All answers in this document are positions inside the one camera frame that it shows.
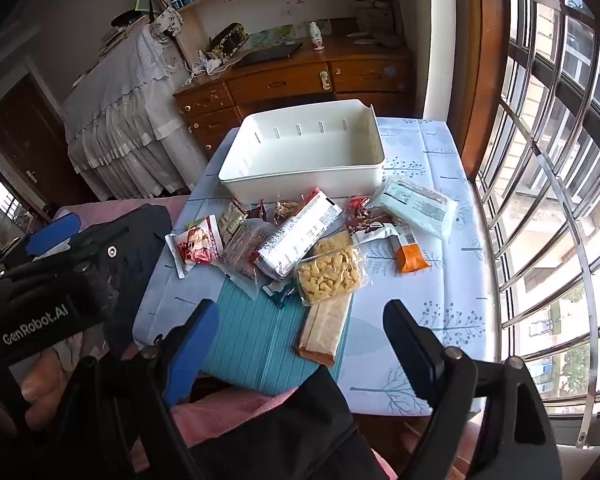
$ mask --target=finger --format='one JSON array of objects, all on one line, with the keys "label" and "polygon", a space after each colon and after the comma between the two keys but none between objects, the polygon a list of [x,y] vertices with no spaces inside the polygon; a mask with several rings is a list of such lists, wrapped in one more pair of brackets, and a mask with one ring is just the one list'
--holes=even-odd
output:
[{"label": "finger", "polygon": [[27,425],[34,431],[40,431],[46,428],[56,414],[56,410],[60,404],[65,381],[50,393],[40,397],[24,414]]},{"label": "finger", "polygon": [[22,396],[34,402],[58,388],[62,377],[58,354],[53,348],[46,348],[40,352],[40,359],[20,383]]}]

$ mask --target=light blue package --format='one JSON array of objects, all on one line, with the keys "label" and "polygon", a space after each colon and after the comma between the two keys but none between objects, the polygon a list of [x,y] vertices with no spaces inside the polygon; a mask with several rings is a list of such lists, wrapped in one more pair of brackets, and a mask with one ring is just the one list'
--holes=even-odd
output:
[{"label": "light blue package", "polygon": [[376,190],[365,206],[366,209],[374,207],[447,241],[458,202],[433,189],[389,179]]}]

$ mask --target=table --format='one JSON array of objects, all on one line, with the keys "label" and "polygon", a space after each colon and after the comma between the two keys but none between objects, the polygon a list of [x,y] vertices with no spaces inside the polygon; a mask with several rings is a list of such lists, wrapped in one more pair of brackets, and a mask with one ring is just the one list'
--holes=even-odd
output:
[{"label": "table", "polygon": [[[430,409],[415,397],[398,364],[382,330],[382,308],[388,300],[400,298],[416,321],[431,328],[443,344],[486,359],[493,346],[491,278],[472,190],[446,124],[379,118],[378,125],[385,175],[440,190],[459,202],[458,213],[446,243],[414,229],[430,269],[396,276],[386,240],[363,245],[373,285],[353,297],[346,339],[331,372],[352,412],[423,415]],[[236,131],[226,136],[209,162],[176,222],[176,233],[195,218],[221,214],[228,204],[230,194],[220,184],[218,172]],[[334,199],[341,206],[348,200]],[[330,232],[342,226],[340,220],[344,219],[336,221]],[[316,366],[294,350],[307,311],[299,302],[276,309],[263,296],[255,303],[248,300],[213,266],[197,266],[179,280],[165,248],[138,311],[134,338],[140,344],[152,343],[158,334],[184,323],[200,299],[211,298],[224,318],[203,370],[263,393],[280,393],[297,386]]]}]

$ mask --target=cable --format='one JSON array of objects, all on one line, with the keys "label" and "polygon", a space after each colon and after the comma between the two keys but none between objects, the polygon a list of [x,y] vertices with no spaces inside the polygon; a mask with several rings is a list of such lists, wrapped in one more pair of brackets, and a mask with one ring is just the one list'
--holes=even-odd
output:
[{"label": "cable", "polygon": [[224,68],[222,70],[214,70],[211,74],[208,74],[207,72],[201,72],[200,74],[195,74],[193,73],[193,69],[190,71],[189,77],[187,78],[187,80],[184,83],[184,86],[189,86],[192,81],[197,78],[198,76],[201,75],[216,75],[219,74],[221,72],[224,72],[227,68],[229,68],[231,65],[237,63],[238,61],[240,61],[244,56],[240,56],[238,59],[236,59],[235,61],[232,61],[231,63],[228,63],[224,66]]}]

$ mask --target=snack package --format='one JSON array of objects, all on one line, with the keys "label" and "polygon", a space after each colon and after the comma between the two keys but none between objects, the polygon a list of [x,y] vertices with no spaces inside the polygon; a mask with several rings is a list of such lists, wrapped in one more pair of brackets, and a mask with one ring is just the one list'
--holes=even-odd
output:
[{"label": "snack package", "polygon": [[289,218],[253,255],[258,268],[274,280],[281,281],[288,275],[342,213],[320,190],[312,195],[302,210]]},{"label": "snack package", "polygon": [[302,260],[296,266],[304,304],[354,292],[370,282],[365,257],[359,248],[347,246]]},{"label": "snack package", "polygon": [[347,322],[352,294],[322,300],[311,306],[298,343],[305,359],[333,366]]},{"label": "snack package", "polygon": [[247,218],[248,213],[249,211],[242,208],[235,200],[229,202],[224,213],[218,219],[218,231],[225,245],[229,243],[240,224]]},{"label": "snack package", "polygon": [[394,251],[395,263],[400,274],[429,269],[431,264],[422,257],[422,251],[411,231],[411,227],[403,222],[395,226],[396,235],[389,236],[389,243]]},{"label": "snack package", "polygon": [[365,206],[366,209],[373,207],[447,241],[456,218],[458,202],[433,189],[388,179]]},{"label": "snack package", "polygon": [[334,235],[318,240],[313,248],[314,256],[318,254],[328,253],[336,249],[344,249],[352,245],[351,235],[348,231],[340,231]]},{"label": "snack package", "polygon": [[263,286],[262,290],[280,308],[285,306],[287,298],[298,293],[296,283],[290,276],[287,276],[281,282],[271,282],[269,285]]},{"label": "snack package", "polygon": [[371,200],[370,196],[354,196],[347,205],[347,214],[351,216],[369,216],[370,212],[365,209],[366,204]]},{"label": "snack package", "polygon": [[196,264],[214,264],[222,254],[222,238],[218,232],[216,215],[209,215],[187,225],[181,235],[170,233],[164,237],[176,263],[180,279]]},{"label": "snack package", "polygon": [[281,226],[288,218],[297,215],[301,209],[300,202],[276,202],[273,210],[273,225]]},{"label": "snack package", "polygon": [[269,278],[250,261],[256,250],[277,228],[259,218],[246,219],[224,248],[218,267],[229,276],[252,300]]}]

